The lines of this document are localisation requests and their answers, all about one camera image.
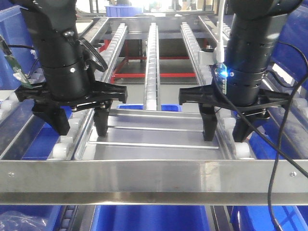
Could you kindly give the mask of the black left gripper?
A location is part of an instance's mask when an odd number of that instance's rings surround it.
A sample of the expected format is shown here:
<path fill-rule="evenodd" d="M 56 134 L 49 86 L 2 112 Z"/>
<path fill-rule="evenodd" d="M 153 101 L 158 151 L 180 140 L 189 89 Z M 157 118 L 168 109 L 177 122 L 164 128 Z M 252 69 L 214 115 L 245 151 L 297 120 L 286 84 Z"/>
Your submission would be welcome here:
<path fill-rule="evenodd" d="M 86 96 L 74 100 L 56 99 L 51 95 L 46 82 L 33 84 L 32 87 L 31 89 L 24 86 L 17 88 L 15 94 L 18 100 L 20 102 L 26 99 L 34 100 L 33 115 L 49 124 L 59 135 L 67 135 L 70 130 L 65 110 L 60 106 L 69 106 L 73 112 L 95 108 L 93 119 L 96 131 L 100 137 L 104 137 L 108 131 L 109 105 L 115 100 L 127 102 L 126 86 L 100 81 L 92 83 L 91 90 Z"/>

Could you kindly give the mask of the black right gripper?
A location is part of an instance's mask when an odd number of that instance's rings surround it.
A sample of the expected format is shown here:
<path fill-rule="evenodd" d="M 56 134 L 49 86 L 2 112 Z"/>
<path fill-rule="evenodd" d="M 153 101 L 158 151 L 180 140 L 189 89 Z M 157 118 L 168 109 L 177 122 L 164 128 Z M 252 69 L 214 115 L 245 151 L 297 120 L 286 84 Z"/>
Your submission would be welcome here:
<path fill-rule="evenodd" d="M 203 138 L 212 141 L 217 128 L 215 108 L 220 107 L 244 114 L 259 113 L 271 107 L 285 108 L 290 101 L 290 95 L 257 87 L 228 86 L 227 94 L 220 94 L 218 87 L 206 85 L 192 88 L 181 88 L 179 104 L 198 103 L 203 121 Z M 254 130 L 240 117 L 236 118 L 233 130 L 235 142 L 244 142 Z"/>

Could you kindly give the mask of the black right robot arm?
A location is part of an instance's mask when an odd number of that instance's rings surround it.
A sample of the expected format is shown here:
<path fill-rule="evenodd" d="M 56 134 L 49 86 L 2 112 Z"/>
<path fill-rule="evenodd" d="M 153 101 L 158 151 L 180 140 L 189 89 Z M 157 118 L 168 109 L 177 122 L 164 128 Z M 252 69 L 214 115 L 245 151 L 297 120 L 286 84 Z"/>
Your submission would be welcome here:
<path fill-rule="evenodd" d="M 261 83 L 287 18 L 299 0 L 232 0 L 234 18 L 226 47 L 224 67 L 212 65 L 212 82 L 180 89 L 180 103 L 197 103 L 203 120 L 203 137 L 211 141 L 217 127 L 215 107 L 238 112 L 233 139 L 243 142 L 270 118 L 270 107 L 286 107 L 287 93 L 262 89 Z"/>

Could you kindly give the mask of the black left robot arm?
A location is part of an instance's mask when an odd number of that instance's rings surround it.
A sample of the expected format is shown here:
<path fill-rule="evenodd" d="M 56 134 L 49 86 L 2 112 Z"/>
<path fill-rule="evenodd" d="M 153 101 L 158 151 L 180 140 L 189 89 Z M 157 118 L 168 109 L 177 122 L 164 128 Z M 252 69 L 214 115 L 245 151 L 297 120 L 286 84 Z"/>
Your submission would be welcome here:
<path fill-rule="evenodd" d="M 94 109 L 99 136 L 108 130 L 112 102 L 127 100 L 127 89 L 97 81 L 94 71 L 106 72 L 107 62 L 76 28 L 74 0 L 18 0 L 31 35 L 45 81 L 16 90 L 19 101 L 34 100 L 32 113 L 48 123 L 59 135 L 70 126 L 64 111 Z"/>

